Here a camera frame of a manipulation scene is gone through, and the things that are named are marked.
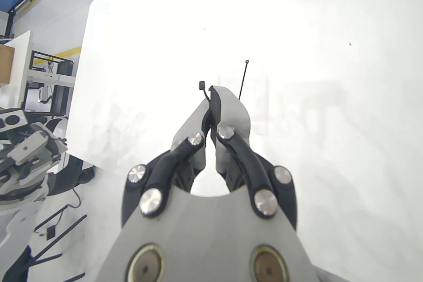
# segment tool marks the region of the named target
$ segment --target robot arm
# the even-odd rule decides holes
[[[23,110],[0,110],[0,280],[24,251],[47,193],[47,171],[67,150]]]
[[[245,107],[227,88],[210,92],[170,150],[129,172],[122,231],[97,281],[341,281],[308,259],[295,232],[292,176],[250,148]],[[226,196],[189,193],[209,131]]]

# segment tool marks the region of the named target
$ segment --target floor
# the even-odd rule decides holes
[[[88,217],[49,250],[43,258],[62,253],[59,259],[31,267],[29,282],[59,282],[85,272],[84,282],[94,281],[103,260],[120,232],[121,196],[124,180],[116,175],[96,169],[91,182],[79,185],[76,190],[82,205],[67,208],[56,228],[56,237],[84,214]],[[72,191],[48,197],[38,216],[43,221],[66,204],[77,205]],[[32,255],[36,255],[52,240],[33,234],[30,241]]]

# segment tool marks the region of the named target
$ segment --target metal rod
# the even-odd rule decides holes
[[[38,51],[33,51],[35,54],[41,54],[41,55],[44,55],[45,57],[47,57],[47,59],[44,59],[43,58],[43,60],[45,60],[45,61],[49,61],[48,60],[48,58],[55,58],[55,59],[59,59],[59,60],[62,60],[62,61],[70,61],[70,62],[73,62],[72,60],[69,60],[69,59],[65,59],[65,58],[60,58],[60,57],[57,57],[57,56],[55,56],[55,55],[51,55],[51,54],[45,54],[45,53],[43,53],[43,52],[38,52]]]
[[[84,276],[85,276],[85,273],[81,273],[80,275],[77,275],[75,277],[67,279],[66,281],[63,281],[63,282],[74,282],[74,281],[77,281],[77,280],[83,278]]]
[[[53,215],[49,216],[46,220],[44,220],[42,223],[38,224],[34,231],[37,231],[39,228],[41,228],[41,226],[43,226],[44,224],[48,223],[51,219],[53,219],[54,217],[58,216],[60,213],[62,213],[66,208],[68,208],[68,205],[62,207],[61,209],[59,209],[56,213],[54,213]]]
[[[13,18],[15,17],[15,12],[10,12],[9,17],[7,18],[6,31],[4,37],[12,37],[12,27],[13,27]]]
[[[53,260],[53,259],[60,258],[61,256],[62,256],[62,253],[59,253],[59,254],[56,254],[56,255],[52,255],[51,257],[48,257],[48,258],[44,258],[44,259],[40,259],[40,260],[34,261],[34,262],[31,263],[30,267],[35,266],[35,265],[38,265],[38,264],[42,264],[42,263],[44,263],[46,261],[50,261],[50,260]]]
[[[18,270],[16,273],[12,274],[6,281],[3,280],[3,282],[12,282],[14,279],[19,276],[21,273],[25,272],[29,267],[31,267],[31,261],[38,260],[41,255],[43,255],[45,252],[47,252],[51,247],[53,247],[57,242],[59,242],[63,237],[65,237],[70,231],[73,230],[75,226],[77,226],[82,220],[84,220],[87,217],[87,215],[83,215],[78,220],[76,220],[75,223],[73,223],[71,226],[69,226],[62,234],[58,235],[58,237],[50,243],[48,246],[46,246],[44,249],[41,250],[34,258],[32,258],[28,263],[26,263],[20,270]]]
[[[247,72],[247,65],[248,65],[249,62],[250,62],[249,60],[245,60],[244,75],[242,76],[242,83],[241,83],[241,89],[239,90],[238,100],[241,100],[242,87],[244,85],[245,73]]]
[[[55,61],[55,60],[51,60],[51,59],[45,59],[45,58],[37,57],[36,55],[34,55],[34,58],[51,61],[53,63],[61,63],[61,61]]]

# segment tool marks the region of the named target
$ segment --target metal screw head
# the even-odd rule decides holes
[[[174,149],[176,149],[178,146],[180,146],[182,143],[182,140],[177,140],[175,141],[172,146],[171,146],[171,151],[173,151]]]
[[[197,145],[200,145],[201,142],[203,141],[203,136],[200,133],[196,133],[191,135],[188,138],[188,141],[192,146],[197,146]]]
[[[141,181],[145,175],[145,166],[143,164],[138,164],[137,166],[133,167],[130,172],[128,173],[128,180],[133,184]]]
[[[143,247],[134,256],[128,269],[128,282],[157,282],[163,274],[164,261],[159,248]]]
[[[217,133],[220,135],[222,139],[230,139],[234,136],[235,131],[232,127],[218,127]]]
[[[291,173],[289,172],[289,170],[282,166],[275,167],[275,176],[276,179],[284,185],[289,184],[292,181]]]
[[[260,213],[266,215],[267,217],[274,215],[278,209],[278,200],[270,190],[258,190],[254,194],[254,203]]]
[[[152,214],[160,207],[163,195],[157,188],[149,188],[139,200],[139,209],[142,214]]]

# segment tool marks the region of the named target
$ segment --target cable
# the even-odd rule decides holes
[[[78,193],[76,192],[76,190],[73,188],[72,189],[72,191],[75,193],[75,195],[78,197],[78,201],[79,201],[79,203],[78,203],[78,205],[76,205],[76,206],[73,206],[73,205],[71,205],[71,204],[69,204],[68,203],[68,206],[70,207],[70,208],[74,208],[74,209],[76,209],[76,208],[79,208],[80,206],[81,206],[81,204],[82,204],[82,201],[81,201],[81,198],[80,198],[80,196],[78,195]],[[59,216],[59,220],[57,220],[57,223],[54,225],[54,227],[56,227],[57,226],[57,224],[60,222],[60,219],[62,219],[62,214],[63,214],[63,212],[62,213],[60,213],[60,216]]]
[[[77,206],[73,206],[73,205],[69,205],[70,208],[79,208],[82,204],[81,198],[79,197],[78,193],[76,192],[76,190],[73,188],[72,191],[75,193],[75,195],[78,197],[79,200],[79,204]]]
[[[81,197],[79,196],[79,194],[76,192],[76,190],[73,188],[72,189],[72,191],[75,193],[75,195],[78,197],[78,205],[76,205],[76,206],[73,206],[73,205],[71,205],[70,203],[68,203],[68,207],[70,207],[70,208],[74,208],[74,209],[76,209],[76,208],[79,208],[80,206],[81,206],[81,204],[82,204],[82,200],[81,200]],[[56,226],[60,223],[60,220],[62,219],[62,215],[63,215],[63,212],[61,212],[60,213],[60,215],[59,215],[59,219],[57,220],[57,223],[55,223],[54,225],[52,225],[52,226],[54,226],[55,228],[56,228]],[[38,235],[40,235],[40,236],[44,236],[44,234],[43,233],[40,233],[40,232],[38,232],[38,231],[34,231],[35,233],[37,233]]]

